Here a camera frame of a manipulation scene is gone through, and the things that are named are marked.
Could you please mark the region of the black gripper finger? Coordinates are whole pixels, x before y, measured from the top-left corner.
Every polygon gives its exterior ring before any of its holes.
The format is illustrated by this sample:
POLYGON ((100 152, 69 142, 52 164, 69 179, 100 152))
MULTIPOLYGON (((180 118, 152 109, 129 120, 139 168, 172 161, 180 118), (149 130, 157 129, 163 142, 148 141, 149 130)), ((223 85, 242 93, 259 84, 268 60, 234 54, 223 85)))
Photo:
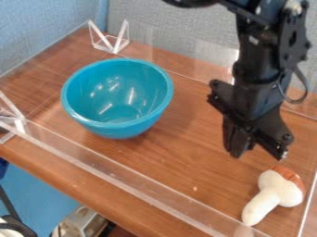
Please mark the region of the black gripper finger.
POLYGON ((250 134, 227 117, 223 117, 223 146, 230 155, 239 158, 251 150, 255 142, 250 134))

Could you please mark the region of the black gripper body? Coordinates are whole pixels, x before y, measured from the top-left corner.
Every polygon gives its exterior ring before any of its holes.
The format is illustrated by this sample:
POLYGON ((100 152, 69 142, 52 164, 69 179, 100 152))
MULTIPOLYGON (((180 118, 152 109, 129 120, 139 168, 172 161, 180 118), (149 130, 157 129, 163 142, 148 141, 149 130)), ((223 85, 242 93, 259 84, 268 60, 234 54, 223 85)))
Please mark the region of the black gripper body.
POLYGON ((271 84, 231 85, 219 80, 208 83, 208 103, 244 131, 276 159, 287 156, 291 131, 280 114, 280 98, 271 84))

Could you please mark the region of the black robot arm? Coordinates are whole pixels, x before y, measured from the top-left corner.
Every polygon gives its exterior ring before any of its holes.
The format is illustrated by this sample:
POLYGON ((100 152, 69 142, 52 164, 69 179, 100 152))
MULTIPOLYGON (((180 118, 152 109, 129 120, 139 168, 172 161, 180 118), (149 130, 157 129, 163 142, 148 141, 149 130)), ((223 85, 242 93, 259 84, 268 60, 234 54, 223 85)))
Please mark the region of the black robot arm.
POLYGON ((208 82, 208 103, 223 114, 223 145, 238 157, 256 145, 278 160, 287 155, 291 132, 280 118, 284 102, 299 104, 302 97, 287 96, 291 78, 307 79, 298 63, 311 48, 306 35, 308 0, 161 0, 181 7, 219 4, 235 14, 239 57, 232 83, 208 82))

